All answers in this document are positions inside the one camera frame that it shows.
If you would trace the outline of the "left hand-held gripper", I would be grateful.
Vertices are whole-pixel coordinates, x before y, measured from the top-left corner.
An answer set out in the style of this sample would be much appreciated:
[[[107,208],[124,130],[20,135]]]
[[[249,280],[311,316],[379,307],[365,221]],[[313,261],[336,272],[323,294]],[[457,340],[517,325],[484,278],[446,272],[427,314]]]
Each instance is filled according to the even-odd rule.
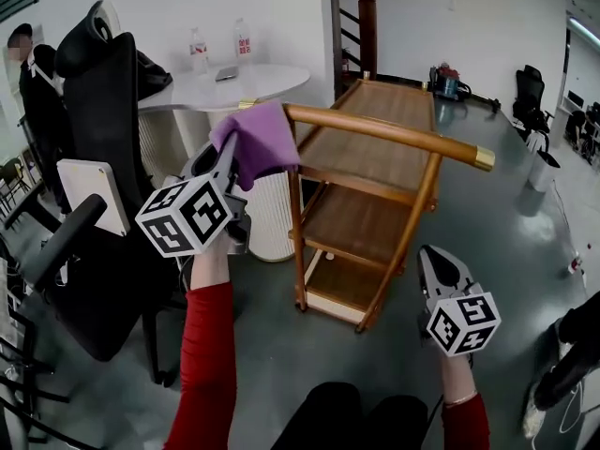
[[[165,182],[142,206],[135,221],[162,257],[202,254],[222,233],[231,239],[231,254],[248,251],[247,201],[231,194],[237,180],[233,163],[237,140],[232,131],[222,145],[218,166],[214,166],[218,150],[207,142],[181,175]]]

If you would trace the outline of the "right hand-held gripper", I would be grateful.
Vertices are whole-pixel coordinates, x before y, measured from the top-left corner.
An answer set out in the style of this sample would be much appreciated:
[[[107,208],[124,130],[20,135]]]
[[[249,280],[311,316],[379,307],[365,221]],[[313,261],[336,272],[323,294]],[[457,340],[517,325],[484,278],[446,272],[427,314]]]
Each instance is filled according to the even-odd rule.
[[[448,357],[486,348],[502,322],[492,294],[473,280],[463,261],[440,247],[421,246],[417,265],[425,297],[417,319],[421,339]],[[444,286],[436,278],[459,283]]]

